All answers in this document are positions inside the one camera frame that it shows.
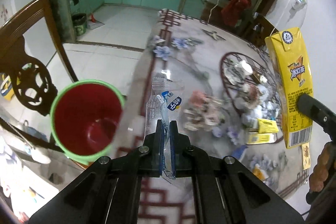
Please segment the right hand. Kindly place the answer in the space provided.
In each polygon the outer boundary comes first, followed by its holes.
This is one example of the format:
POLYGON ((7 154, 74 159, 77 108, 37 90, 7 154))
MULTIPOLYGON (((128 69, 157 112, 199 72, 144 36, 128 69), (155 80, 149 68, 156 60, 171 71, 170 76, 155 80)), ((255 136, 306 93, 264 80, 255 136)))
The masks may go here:
POLYGON ((319 157, 317 164, 313 169, 313 173, 309 177, 309 187, 312 192, 320 192, 324 188, 324 182, 329 176, 327 163, 330 158, 332 143, 326 143, 319 157))

